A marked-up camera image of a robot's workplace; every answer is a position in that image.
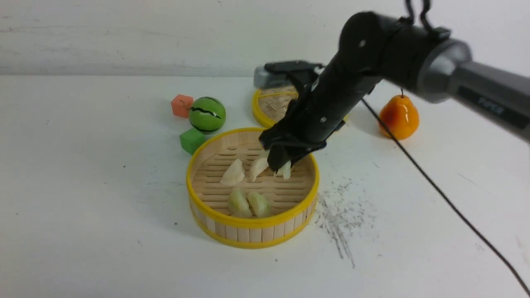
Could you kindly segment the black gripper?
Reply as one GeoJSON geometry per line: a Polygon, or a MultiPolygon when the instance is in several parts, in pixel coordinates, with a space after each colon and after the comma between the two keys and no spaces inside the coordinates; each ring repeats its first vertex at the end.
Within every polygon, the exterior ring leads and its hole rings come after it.
{"type": "Polygon", "coordinates": [[[283,119],[259,137],[269,151],[269,168],[277,172],[289,158],[293,168],[313,151],[325,147],[326,140],[372,88],[371,74],[325,69],[283,119]]]}

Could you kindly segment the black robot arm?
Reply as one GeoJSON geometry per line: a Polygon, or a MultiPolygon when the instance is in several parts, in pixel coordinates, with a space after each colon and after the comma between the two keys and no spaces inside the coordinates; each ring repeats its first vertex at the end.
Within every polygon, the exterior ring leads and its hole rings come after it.
{"type": "Polygon", "coordinates": [[[455,99],[529,140],[528,77],[475,62],[470,46],[451,38],[448,29],[369,11],[348,19],[327,65],[288,60],[255,70],[258,89],[293,85],[299,93],[284,118],[259,137],[270,168],[294,165],[323,149],[344,117],[382,80],[429,103],[455,99]]]}

